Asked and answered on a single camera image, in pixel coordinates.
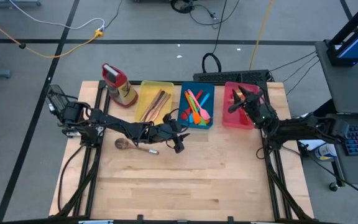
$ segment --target chair wheel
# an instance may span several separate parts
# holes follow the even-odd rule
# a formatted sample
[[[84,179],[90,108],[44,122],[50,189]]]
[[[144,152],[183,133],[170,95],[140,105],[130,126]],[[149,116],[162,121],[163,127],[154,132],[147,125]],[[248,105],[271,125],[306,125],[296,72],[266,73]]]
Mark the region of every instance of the chair wheel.
[[[332,182],[329,184],[329,189],[333,192],[337,191],[339,189],[338,184],[336,184],[336,182]]]

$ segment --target colorful utensil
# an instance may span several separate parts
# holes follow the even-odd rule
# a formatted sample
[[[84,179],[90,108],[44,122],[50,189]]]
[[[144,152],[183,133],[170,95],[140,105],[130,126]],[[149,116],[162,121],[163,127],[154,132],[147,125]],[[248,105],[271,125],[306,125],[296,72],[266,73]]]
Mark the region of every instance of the colorful utensil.
[[[200,124],[201,122],[201,117],[199,116],[199,114],[197,113],[197,111],[195,111],[193,105],[191,104],[191,100],[190,100],[190,96],[189,94],[185,91],[185,97],[187,102],[189,102],[190,108],[193,111],[193,121],[195,124]]]
[[[195,103],[194,103],[194,100],[193,100],[193,98],[192,98],[191,96],[189,96],[189,100],[190,100],[190,102],[191,102],[192,108],[196,108],[196,105],[195,105]],[[200,117],[200,119],[201,119],[201,121],[200,121],[200,123],[199,123],[198,125],[206,126],[205,120],[198,114],[198,112],[197,112],[196,110],[193,110],[193,119],[194,119],[194,113],[196,113],[197,116]]]
[[[203,100],[202,100],[202,102],[200,103],[200,105],[201,106],[203,106],[204,105],[204,103],[206,102],[206,100],[208,100],[208,98],[209,98],[209,93],[207,93],[205,96],[204,96],[204,98],[203,98]],[[191,113],[190,114],[190,116],[189,116],[189,122],[193,122],[193,113]]]
[[[200,90],[198,93],[197,93],[197,95],[196,95],[196,99],[198,100],[200,97],[201,97],[201,95],[203,94],[203,91],[202,90]],[[189,108],[187,108],[187,109],[185,109],[185,111],[180,115],[180,118],[182,119],[182,120],[187,120],[187,118],[189,118],[189,115],[191,114],[191,107],[190,107],[190,105],[189,105]]]
[[[198,106],[198,108],[200,109],[200,116],[204,119],[204,120],[208,120],[211,118],[211,116],[208,114],[208,112],[206,111],[206,109],[202,109],[202,107],[200,106],[200,104],[198,103],[196,97],[194,96],[193,92],[191,90],[187,90],[187,92],[189,93],[189,95],[193,98],[193,101],[196,103],[196,105]]]

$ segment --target computer monitor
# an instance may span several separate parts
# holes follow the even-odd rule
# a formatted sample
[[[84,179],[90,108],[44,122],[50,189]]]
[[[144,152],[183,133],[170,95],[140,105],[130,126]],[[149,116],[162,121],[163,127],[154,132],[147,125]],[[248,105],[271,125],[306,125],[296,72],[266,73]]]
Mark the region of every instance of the computer monitor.
[[[353,66],[358,62],[358,12],[328,43],[333,66]]]

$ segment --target table leg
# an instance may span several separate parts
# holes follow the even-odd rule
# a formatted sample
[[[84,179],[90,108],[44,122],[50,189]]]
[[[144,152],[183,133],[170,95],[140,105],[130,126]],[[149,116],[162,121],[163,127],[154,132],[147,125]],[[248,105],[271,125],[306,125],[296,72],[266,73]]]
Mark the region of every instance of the table leg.
[[[337,157],[334,158],[334,160],[331,162],[331,165],[333,166],[334,174],[343,180],[344,176]],[[345,183],[338,178],[336,178],[336,180],[329,185],[329,189],[332,191],[337,191],[340,187],[345,187]]]

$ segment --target bottle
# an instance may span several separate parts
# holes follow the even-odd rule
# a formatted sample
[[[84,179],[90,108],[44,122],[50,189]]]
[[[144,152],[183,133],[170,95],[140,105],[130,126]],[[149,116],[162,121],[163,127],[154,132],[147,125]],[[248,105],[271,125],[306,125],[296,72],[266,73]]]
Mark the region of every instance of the bottle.
[[[317,148],[314,153],[316,154],[317,159],[321,161],[332,160],[332,158],[336,157],[335,145],[323,144]]]
[[[103,64],[102,69],[103,79],[106,81],[110,98],[125,108],[136,103],[137,93],[128,82],[124,72],[107,63]]]

